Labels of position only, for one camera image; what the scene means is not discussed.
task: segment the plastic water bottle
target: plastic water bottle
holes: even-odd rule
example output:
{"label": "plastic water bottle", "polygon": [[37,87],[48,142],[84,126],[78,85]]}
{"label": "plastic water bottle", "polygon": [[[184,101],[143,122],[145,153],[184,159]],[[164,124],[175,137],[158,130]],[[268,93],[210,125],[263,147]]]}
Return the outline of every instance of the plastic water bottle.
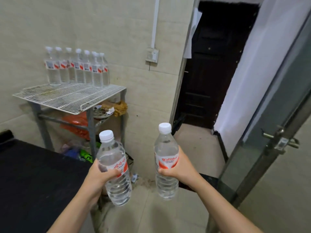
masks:
{"label": "plastic water bottle", "polygon": [[96,155],[99,161],[99,169],[102,172],[109,169],[122,171],[121,174],[106,183],[107,193],[112,203],[116,206],[122,206],[129,201],[132,192],[125,150],[121,143],[115,141],[111,130],[99,133],[99,138],[101,146]]}
{"label": "plastic water bottle", "polygon": [[88,86],[93,86],[92,66],[90,61],[90,52],[88,50],[84,51],[83,70],[85,84]]}
{"label": "plastic water bottle", "polygon": [[67,59],[63,53],[63,50],[60,47],[55,47],[57,57],[59,59],[59,74],[60,74],[60,83],[68,84],[69,83],[69,70],[67,68]]}
{"label": "plastic water bottle", "polygon": [[173,168],[179,158],[179,147],[172,136],[172,126],[169,123],[159,124],[159,136],[155,141],[155,182],[159,195],[165,200],[172,199],[177,191],[179,182],[176,178],[162,176],[158,173],[159,168]]}
{"label": "plastic water bottle", "polygon": [[66,47],[67,68],[69,71],[69,82],[75,83],[76,82],[75,65],[73,63],[73,57],[72,57],[71,50],[72,49],[70,47]]}
{"label": "plastic water bottle", "polygon": [[75,66],[75,73],[76,73],[76,82],[77,83],[84,83],[84,73],[83,73],[83,59],[81,54],[81,49],[76,49],[76,58],[74,59],[73,63]]}
{"label": "plastic water bottle", "polygon": [[93,86],[96,88],[103,87],[103,64],[99,61],[99,54],[92,51],[94,62],[92,64]]}
{"label": "plastic water bottle", "polygon": [[60,75],[59,75],[59,62],[56,59],[56,56],[53,55],[53,48],[50,46],[46,46],[47,55],[44,60],[45,68],[47,70],[47,77],[49,84],[52,86],[60,85]]}
{"label": "plastic water bottle", "polygon": [[99,53],[99,56],[101,57],[101,62],[103,64],[103,85],[108,86],[110,84],[108,62],[104,53]]}

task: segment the white wire shelf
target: white wire shelf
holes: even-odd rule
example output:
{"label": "white wire shelf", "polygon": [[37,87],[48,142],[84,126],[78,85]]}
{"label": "white wire shelf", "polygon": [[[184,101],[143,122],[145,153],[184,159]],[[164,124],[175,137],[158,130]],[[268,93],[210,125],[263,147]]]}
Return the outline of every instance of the white wire shelf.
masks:
{"label": "white wire shelf", "polygon": [[125,89],[125,87],[112,84],[103,88],[77,83],[60,86],[45,84],[25,88],[13,96],[76,115]]}

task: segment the wall switch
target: wall switch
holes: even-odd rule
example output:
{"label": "wall switch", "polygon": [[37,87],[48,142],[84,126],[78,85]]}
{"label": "wall switch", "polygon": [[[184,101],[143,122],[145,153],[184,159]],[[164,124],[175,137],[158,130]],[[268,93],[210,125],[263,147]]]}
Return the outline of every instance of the wall switch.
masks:
{"label": "wall switch", "polygon": [[158,63],[159,50],[155,48],[147,48],[146,61]]}

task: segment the black countertop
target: black countertop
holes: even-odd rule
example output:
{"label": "black countertop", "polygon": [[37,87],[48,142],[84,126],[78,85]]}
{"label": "black countertop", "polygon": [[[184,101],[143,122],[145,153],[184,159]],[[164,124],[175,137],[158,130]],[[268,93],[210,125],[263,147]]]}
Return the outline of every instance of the black countertop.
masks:
{"label": "black countertop", "polygon": [[0,145],[0,232],[46,232],[90,166],[16,139]]}

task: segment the glass door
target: glass door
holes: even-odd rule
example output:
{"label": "glass door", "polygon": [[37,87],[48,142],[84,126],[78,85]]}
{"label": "glass door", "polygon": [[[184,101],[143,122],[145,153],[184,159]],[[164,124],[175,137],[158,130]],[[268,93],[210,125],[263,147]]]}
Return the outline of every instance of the glass door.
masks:
{"label": "glass door", "polygon": [[223,169],[218,191],[238,207],[311,113],[311,19],[297,38]]}

